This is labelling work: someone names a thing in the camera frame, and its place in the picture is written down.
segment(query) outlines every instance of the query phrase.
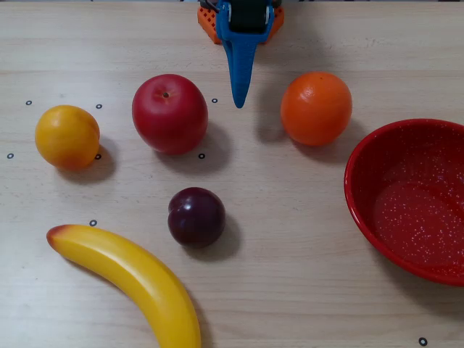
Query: bowl rim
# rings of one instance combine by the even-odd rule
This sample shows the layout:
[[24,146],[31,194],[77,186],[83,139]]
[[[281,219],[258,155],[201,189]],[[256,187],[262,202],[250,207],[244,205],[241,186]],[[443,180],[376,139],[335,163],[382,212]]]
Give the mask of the bowl rim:
[[385,244],[383,244],[377,237],[370,231],[370,229],[365,224],[363,217],[359,213],[359,210],[356,208],[355,199],[352,193],[352,172],[353,167],[357,159],[360,156],[360,153],[363,149],[370,144],[377,136],[385,134],[389,131],[395,130],[399,127],[411,126],[411,125],[440,125],[445,126],[449,129],[457,130],[464,134],[464,125],[458,123],[436,120],[431,118],[415,118],[409,120],[400,120],[393,123],[389,123],[380,128],[377,128],[372,133],[368,134],[353,150],[349,156],[347,166],[345,168],[344,174],[344,193],[345,199],[347,201],[349,212],[353,217],[353,220],[356,222],[357,227],[361,230],[364,237],[387,259],[392,261],[394,264],[400,266],[404,270],[415,274],[421,278],[428,279],[437,283],[453,285],[453,286],[464,286],[464,278],[456,278],[449,275],[439,275],[430,271],[426,271],[421,267],[418,267],[410,261],[406,261],[401,258],[399,255],[395,254],[390,250]]

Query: dark purple plum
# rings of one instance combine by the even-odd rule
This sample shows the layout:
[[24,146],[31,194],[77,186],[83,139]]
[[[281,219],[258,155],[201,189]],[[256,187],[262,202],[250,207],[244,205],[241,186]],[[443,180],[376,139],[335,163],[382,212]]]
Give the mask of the dark purple plum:
[[171,199],[168,209],[169,230],[185,247],[207,247],[224,231],[224,204],[204,188],[190,187],[180,191]]

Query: light wood surface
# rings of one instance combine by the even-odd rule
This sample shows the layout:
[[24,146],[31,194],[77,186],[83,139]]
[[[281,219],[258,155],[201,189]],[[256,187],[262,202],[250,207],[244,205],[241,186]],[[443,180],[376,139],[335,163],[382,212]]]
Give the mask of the light wood surface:
[[[0,347],[157,347],[129,298],[46,243],[50,227],[92,219],[180,277],[203,348],[413,348],[421,336],[462,347],[464,289],[380,257],[349,215],[343,174],[381,125],[464,121],[463,33],[461,4],[288,5],[239,110],[195,4],[0,4]],[[348,129],[322,149],[296,148],[279,122],[284,89],[310,70],[336,73],[354,101]],[[184,157],[154,154],[133,127],[136,89],[162,73],[191,79],[208,102],[208,135]],[[36,123],[57,104],[99,122],[102,159],[81,174],[36,151]],[[189,186],[228,211],[225,235],[204,252],[167,229],[171,196]]]

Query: fake banana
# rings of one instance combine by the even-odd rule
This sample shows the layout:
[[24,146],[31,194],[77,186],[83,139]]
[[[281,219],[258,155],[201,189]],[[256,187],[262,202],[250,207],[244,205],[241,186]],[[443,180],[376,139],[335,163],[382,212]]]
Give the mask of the fake banana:
[[187,291],[154,255],[122,236],[83,225],[57,226],[46,237],[63,257],[124,291],[145,314],[160,348],[201,348]]

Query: orange fruit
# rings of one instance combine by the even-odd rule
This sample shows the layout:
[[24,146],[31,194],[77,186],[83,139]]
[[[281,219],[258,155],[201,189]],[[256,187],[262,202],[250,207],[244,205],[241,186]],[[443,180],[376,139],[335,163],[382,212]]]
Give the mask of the orange fruit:
[[46,111],[36,126],[36,146],[55,167],[79,170],[94,160],[99,150],[100,130],[87,111],[59,105]]
[[320,146],[348,125],[352,99],[348,86],[327,72],[309,72],[287,88],[281,105],[283,127],[299,143]]

